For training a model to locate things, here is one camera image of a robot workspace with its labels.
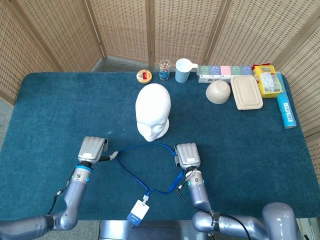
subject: table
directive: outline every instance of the table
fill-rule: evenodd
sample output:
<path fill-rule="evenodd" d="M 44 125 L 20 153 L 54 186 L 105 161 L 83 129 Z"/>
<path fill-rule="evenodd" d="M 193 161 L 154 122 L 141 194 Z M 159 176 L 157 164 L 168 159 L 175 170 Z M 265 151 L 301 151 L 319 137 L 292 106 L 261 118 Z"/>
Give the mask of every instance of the table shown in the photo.
<path fill-rule="evenodd" d="M 239 111 L 234 98 L 213 104 L 205 83 L 190 74 L 160 82 L 171 97 L 170 127 L 155 142 L 196 143 L 200 170 L 214 211 L 262 216 L 269 202 L 289 204 L 298 218 L 320 216 L 320 189 L 310 155 L 297 127 L 284 129 L 277 100 L 263 99 L 259 110 Z M 284 78 L 293 114 L 297 114 Z M 135 72 L 44 72 L 25 77 L 0 153 L 2 220 L 46 214 L 53 195 L 78 162 L 85 136 L 109 139 L 107 154 L 144 144 L 135 101 L 144 85 Z M 180 169 L 162 147 L 134 149 L 122 163 L 150 187 L 166 191 Z M 79 211 L 81 220 L 125 220 L 145 191 L 116 160 L 93 166 Z M 188 189 L 182 190 L 190 199 Z M 150 194 L 147 220 L 186 220 L 195 211 L 176 193 Z M 58 198 L 53 212 L 63 210 Z"/>

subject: white mug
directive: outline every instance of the white mug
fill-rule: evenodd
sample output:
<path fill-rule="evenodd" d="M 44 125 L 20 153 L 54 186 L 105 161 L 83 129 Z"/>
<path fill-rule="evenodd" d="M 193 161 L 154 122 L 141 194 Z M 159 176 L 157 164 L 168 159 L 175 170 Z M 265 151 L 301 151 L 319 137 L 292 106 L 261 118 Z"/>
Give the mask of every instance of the white mug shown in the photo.
<path fill-rule="evenodd" d="M 175 80 L 178 83 L 185 83 L 188 80 L 192 69 L 196 69 L 196 75 L 199 75 L 199 65 L 192 63 L 187 58 L 180 58 L 175 63 Z"/>

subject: bowl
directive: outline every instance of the bowl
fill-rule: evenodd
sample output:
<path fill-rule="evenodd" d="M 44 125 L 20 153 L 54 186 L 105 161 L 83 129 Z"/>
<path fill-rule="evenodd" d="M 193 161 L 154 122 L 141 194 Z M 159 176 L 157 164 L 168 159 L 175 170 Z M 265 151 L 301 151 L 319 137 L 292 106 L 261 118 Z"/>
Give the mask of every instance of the bowl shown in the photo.
<path fill-rule="evenodd" d="M 222 80 L 212 82 L 206 89 L 205 95 L 214 104 L 224 104 L 230 97 L 230 86 Z"/>

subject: robotic hand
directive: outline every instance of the robotic hand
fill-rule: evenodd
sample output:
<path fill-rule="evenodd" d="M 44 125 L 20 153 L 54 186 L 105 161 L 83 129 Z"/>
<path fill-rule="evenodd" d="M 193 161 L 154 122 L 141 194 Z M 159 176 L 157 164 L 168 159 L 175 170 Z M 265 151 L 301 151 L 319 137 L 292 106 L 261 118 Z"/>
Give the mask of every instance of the robotic hand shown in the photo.
<path fill-rule="evenodd" d="M 53 215 L 0 221 L 0 240 L 32 240 L 50 231 L 73 229 L 78 223 L 78 210 L 93 171 L 92 165 L 99 161 L 112 160 L 117 155 L 115 152 L 111 156 L 101 157 L 102 151 L 106 151 L 107 148 L 108 139 L 86 136 L 78 154 L 79 163 L 73 169 L 65 187 L 67 188 L 64 196 L 66 209 Z"/>
<path fill-rule="evenodd" d="M 255 240 L 302 240 L 292 208 L 281 202 L 273 202 L 262 210 L 265 226 L 252 216 L 230 216 L 213 212 L 202 178 L 200 157 L 195 143 L 178 144 L 175 147 L 175 163 L 186 170 L 185 181 L 192 205 L 199 210 L 193 215 L 192 225 L 198 232 L 220 232 L 225 235 Z"/>

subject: small round container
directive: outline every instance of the small round container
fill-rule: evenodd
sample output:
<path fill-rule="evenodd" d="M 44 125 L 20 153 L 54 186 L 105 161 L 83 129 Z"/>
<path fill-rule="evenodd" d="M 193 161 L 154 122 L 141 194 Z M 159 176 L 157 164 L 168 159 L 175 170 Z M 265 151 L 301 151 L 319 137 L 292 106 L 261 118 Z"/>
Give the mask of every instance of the small round container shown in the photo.
<path fill-rule="evenodd" d="M 214 104 L 224 104 L 230 97 L 230 86 L 222 80 L 212 82 L 206 89 L 205 95 Z"/>
<path fill-rule="evenodd" d="M 136 74 L 136 79 L 141 84 L 148 84 L 152 80 L 152 74 L 149 70 L 142 69 Z"/>
<path fill-rule="evenodd" d="M 159 64 L 159 77 L 161 81 L 167 81 L 170 78 L 171 63 L 168 59 L 162 59 Z"/>

